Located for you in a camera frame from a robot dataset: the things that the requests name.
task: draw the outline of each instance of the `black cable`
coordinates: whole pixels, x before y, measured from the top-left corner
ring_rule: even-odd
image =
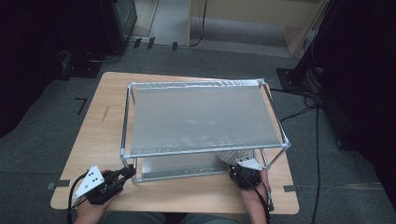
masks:
[[[118,59],[120,57],[121,53],[119,52],[116,56],[114,56],[112,59],[109,60],[88,60],[88,62],[90,63],[111,63],[113,61],[115,61],[116,59]]]
[[[265,191],[267,192],[267,204],[268,204],[268,211],[272,212],[275,210],[274,208],[274,203],[272,201],[272,196],[271,196],[271,190],[265,186],[264,182],[262,182],[262,185],[265,187]]]
[[[81,205],[82,203],[84,203],[85,201],[87,201],[88,199],[85,198],[84,200],[82,200],[82,202],[79,202],[78,204],[74,205],[73,207],[71,207],[71,209],[75,209],[77,208],[79,205]]]
[[[84,175],[79,176],[76,179],[76,181],[73,183],[72,188],[70,189],[69,201],[68,201],[68,204],[67,204],[67,223],[69,223],[69,224],[73,224],[73,218],[72,218],[73,211],[72,211],[72,209],[77,207],[78,205],[80,205],[80,203],[79,203],[78,205],[72,207],[72,197],[73,197],[74,188],[76,187],[76,184],[78,183],[78,181],[81,180],[82,178],[84,178],[87,175],[87,173],[85,173]]]
[[[259,193],[259,191],[256,189],[256,187],[254,187],[250,181],[248,181],[248,179],[242,174],[240,173],[240,175],[242,177],[244,177],[244,179],[248,182],[248,184],[254,189],[254,191],[256,192],[257,196],[259,196],[259,200],[260,203],[262,204],[262,208],[264,208],[264,212],[265,212],[265,219],[267,221],[267,224],[270,224],[271,222],[271,216],[270,216],[270,211],[268,210],[268,204],[267,202],[264,200],[264,198],[262,197],[262,195]],[[268,188],[264,185],[265,187],[265,191],[267,192],[267,199],[268,199]]]
[[[306,106],[306,110],[309,109],[316,109],[317,110],[317,117],[316,117],[316,148],[317,148],[317,177],[318,177],[318,189],[317,189],[317,196],[315,199],[315,206],[314,206],[314,212],[312,215],[312,224],[315,223],[315,219],[317,216],[317,211],[318,211],[318,201],[319,201],[319,194],[320,194],[320,186],[321,186],[321,177],[320,177],[320,162],[319,162],[319,110],[321,107],[321,102],[317,102],[317,100],[313,97],[313,96],[318,96],[317,93],[304,93],[304,92],[298,92],[298,91],[282,91],[282,90],[277,90],[277,89],[271,89],[271,91],[281,91],[281,92],[285,92],[285,93],[289,93],[289,94],[294,94],[294,95],[299,95],[299,96],[303,96],[304,97],[304,104]],[[309,105],[306,100],[307,99],[312,99],[314,101],[313,105]],[[297,113],[294,115],[290,115],[284,119],[289,119],[289,118],[293,118],[296,117],[300,114],[303,113]]]
[[[131,42],[128,42],[128,43],[127,43],[127,45],[132,45],[132,44],[134,44],[134,41],[131,41]],[[166,45],[166,44],[153,44],[153,45],[154,45],[154,46],[161,46],[161,47],[169,47],[169,48],[172,48],[172,47],[173,47],[173,45]],[[188,45],[178,45],[177,47],[178,47],[178,48],[186,48],[186,49],[190,48],[190,46],[188,46]]]
[[[303,46],[304,46],[304,53],[306,53],[306,39],[304,40]]]
[[[206,16],[206,5],[207,5],[207,0],[205,0],[205,8],[204,8],[204,17],[202,18],[202,34],[201,34],[201,38],[199,39],[199,41],[193,45],[191,45],[191,47],[195,47],[197,46],[202,39],[204,38],[204,32],[205,32],[205,16]]]
[[[286,119],[295,118],[295,117],[297,117],[299,115],[302,115],[303,113],[305,113],[305,112],[307,112],[307,111],[309,111],[311,109],[316,109],[316,108],[320,107],[320,103],[317,101],[317,99],[315,99],[315,96],[318,97],[318,94],[314,93],[314,92],[306,93],[306,92],[302,92],[302,91],[283,91],[283,90],[278,90],[278,89],[271,89],[271,91],[280,91],[280,92],[285,92],[285,93],[288,93],[288,94],[298,95],[298,96],[303,96],[304,97],[305,108],[302,109],[301,111],[295,113],[295,114],[289,115],[289,116],[281,119],[280,121],[285,121]],[[312,100],[314,103],[313,104],[309,104],[307,102],[308,99]]]
[[[317,198],[315,199],[315,207],[314,207],[314,213],[312,215],[312,224],[315,223],[315,218],[317,216],[317,211],[318,211],[318,202],[319,202],[319,194],[320,194],[320,163],[319,163],[319,107],[317,108],[317,127],[316,127],[316,133],[317,133],[317,172],[318,172],[318,190],[317,190]]]

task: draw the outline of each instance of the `wooden table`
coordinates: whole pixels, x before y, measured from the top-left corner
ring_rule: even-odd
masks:
[[[73,181],[93,164],[102,170],[122,168],[120,141],[128,82],[189,80],[203,79],[126,73],[103,74],[61,179]],[[278,152],[277,149],[266,151],[269,158]],[[269,180],[276,208],[273,214],[296,214],[299,211],[296,193],[285,192],[283,188],[293,185],[286,155],[282,155],[273,165],[269,171]],[[65,209],[70,189],[71,187],[57,188],[50,202],[51,206]],[[228,174],[183,177],[137,185],[128,181],[121,196],[108,210],[216,214],[246,212],[239,189]]]

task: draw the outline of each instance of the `wire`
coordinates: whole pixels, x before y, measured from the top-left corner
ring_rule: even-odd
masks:
[[[304,93],[304,92],[298,92],[298,91],[282,91],[282,90],[278,90],[278,89],[271,89],[271,91],[281,91],[281,92],[285,92],[288,94],[293,94],[293,95],[299,95],[299,96],[303,96],[304,97],[304,104],[306,106],[304,110],[309,110],[309,109],[316,109],[317,110],[317,117],[316,117],[316,152],[317,152],[317,177],[318,177],[318,189],[317,189],[317,195],[316,195],[316,199],[315,199],[315,206],[314,206],[314,212],[312,214],[312,219],[311,219],[311,223],[314,224],[315,223],[315,219],[317,216],[317,211],[318,211],[318,201],[319,201],[319,195],[320,195],[320,187],[321,187],[321,177],[320,177],[320,161],[319,161],[319,110],[321,108],[321,102],[318,102],[317,99],[315,99],[314,96],[318,96],[317,93]],[[310,105],[306,100],[307,99],[312,99],[314,101],[313,105]],[[289,119],[289,118],[294,118],[297,117],[298,115],[301,115],[303,113],[305,113],[306,111],[302,112],[300,111],[297,114],[294,115],[290,115],[285,119]]]
[[[317,108],[317,125],[316,125],[316,133],[317,133],[317,172],[318,172],[318,189],[317,189],[317,198],[315,199],[315,207],[314,207],[314,213],[312,215],[312,224],[315,223],[315,218],[317,216],[317,211],[318,211],[318,202],[319,202],[319,194],[320,194],[320,163],[319,163],[319,107]]]
[[[207,0],[205,0],[204,16],[203,16],[203,18],[202,18],[202,33],[201,33],[201,38],[199,39],[199,41],[198,41],[197,43],[191,45],[191,47],[197,46],[197,45],[202,41],[202,39],[204,38],[204,35],[205,35],[206,5],[207,5]]]
[[[72,207],[72,195],[73,195],[74,188],[76,187],[76,184],[78,183],[78,181],[81,180],[82,178],[84,178],[87,175],[87,173],[85,173],[84,175],[79,176],[76,179],[76,181],[73,183],[72,188],[70,189],[69,201],[68,201],[68,204],[67,204],[67,223],[69,223],[69,224],[73,224],[73,218],[72,218],[73,208],[75,208],[78,205],[80,205],[80,203],[79,203],[78,205]]]
[[[309,80],[311,80],[312,84],[314,84],[318,90],[321,89],[321,84],[318,82],[318,78],[321,74],[323,74],[323,70],[319,67],[313,67],[307,71]]]
[[[306,53],[306,39],[304,40],[303,46],[304,46],[304,53]]]
[[[268,211],[272,212],[275,210],[274,208],[274,203],[272,201],[272,196],[271,196],[271,190],[265,186],[264,182],[261,182],[261,184],[265,187],[265,191],[267,192],[267,204],[268,204]]]
[[[84,203],[85,201],[87,201],[87,198],[85,198],[84,200],[82,200],[82,202],[79,202],[78,204],[76,204],[76,205],[74,205],[73,207],[71,207],[71,209],[77,208],[79,205],[81,205],[81,204]]]
[[[117,54],[117,56],[115,56],[114,58],[112,58],[110,60],[88,60],[88,62],[90,62],[90,63],[111,63],[114,60],[116,60],[117,58],[119,58],[120,55],[121,55],[121,53],[119,52],[119,54]]]
[[[257,196],[259,196],[260,202],[262,203],[262,208],[264,208],[265,219],[267,221],[267,224],[270,224],[271,216],[270,216],[270,211],[268,210],[268,204],[265,202],[264,198],[259,193],[259,191],[250,183],[250,181],[242,173],[240,173],[240,175],[242,177],[244,177],[244,179],[248,182],[248,184],[254,189],[254,191],[256,192]],[[268,199],[268,188],[265,185],[264,185],[264,187],[265,187],[265,191],[267,192],[267,199]]]
[[[198,6],[198,13],[201,13],[201,8],[200,8],[200,6],[199,6],[198,3],[197,3],[197,6]],[[202,22],[201,22],[201,16],[200,16],[200,14],[198,14],[198,23],[200,24],[200,27],[201,27],[201,35],[202,35],[202,37],[203,37],[204,43],[203,43],[202,45],[200,45],[200,46],[188,46],[189,48],[192,48],[192,49],[202,48],[202,47],[205,46],[205,42],[206,42],[206,38],[205,38],[205,36],[204,36],[204,26],[203,26],[203,24],[202,24]]]
[[[295,118],[299,115],[304,114],[305,112],[311,110],[311,109],[316,109],[319,108],[321,106],[321,103],[317,101],[317,99],[315,98],[316,96],[318,97],[317,93],[311,92],[311,93],[305,93],[305,92],[301,92],[301,91],[283,91],[283,90],[278,90],[278,89],[271,89],[271,91],[280,91],[280,92],[285,92],[288,94],[293,94],[293,95],[298,95],[298,96],[303,96],[304,97],[304,104],[305,104],[305,108],[300,110],[299,112],[289,115],[283,119],[281,119],[280,121],[285,121],[286,119],[291,119],[291,118]],[[312,100],[314,103],[313,104],[309,104],[307,101]]]
[[[128,46],[129,46],[129,45],[132,45],[132,44],[134,44],[134,42],[135,42],[135,41],[128,42],[127,45],[128,45]],[[173,47],[173,45],[166,45],[166,44],[153,44],[153,45],[155,45],[155,46],[161,46],[161,47],[168,47],[168,48],[172,48],[172,47]],[[202,48],[203,46],[204,46],[204,45],[192,47],[192,46],[188,46],[188,45],[178,45],[177,47],[180,48],[180,49],[199,49],[199,48]]]

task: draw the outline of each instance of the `hand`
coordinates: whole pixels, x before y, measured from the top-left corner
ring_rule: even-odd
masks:
[[[110,206],[111,202],[113,202],[113,200],[116,199],[121,193],[122,191],[114,195],[111,199],[109,199],[107,202],[105,202],[102,205],[90,204],[88,200],[82,203],[81,205],[79,205],[77,209],[77,218],[75,224],[98,223],[103,213]]]
[[[260,173],[262,182],[264,185],[270,189],[270,184],[268,182],[268,173],[266,169],[263,169]],[[267,202],[267,192],[263,185],[258,185],[256,190],[262,195],[264,200]],[[242,201],[247,213],[249,214],[250,221],[252,224],[266,223],[266,216],[264,209],[262,208],[262,203],[259,200],[259,196],[253,189],[241,189]]]

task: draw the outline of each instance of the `black tape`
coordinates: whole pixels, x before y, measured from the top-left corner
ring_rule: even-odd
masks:
[[[177,50],[177,42],[174,42],[172,45],[172,50],[175,51]]]
[[[57,187],[69,187],[71,180],[58,180],[56,183],[48,183],[46,189],[56,189]]]
[[[149,39],[148,49],[152,49],[152,46],[154,45],[154,40],[155,40],[155,37],[152,37]]]
[[[142,42],[142,38],[136,39],[136,41],[134,42],[134,49],[140,46],[140,42]]]
[[[77,112],[77,115],[79,115],[82,111],[82,109],[84,108],[84,105],[87,103],[87,98],[79,98],[79,97],[75,97],[75,100],[82,100],[84,101],[81,105],[81,107],[79,108],[79,111]]]
[[[296,187],[295,187],[294,185],[283,186],[283,190],[285,190],[285,192],[297,191],[297,190],[296,190]]]

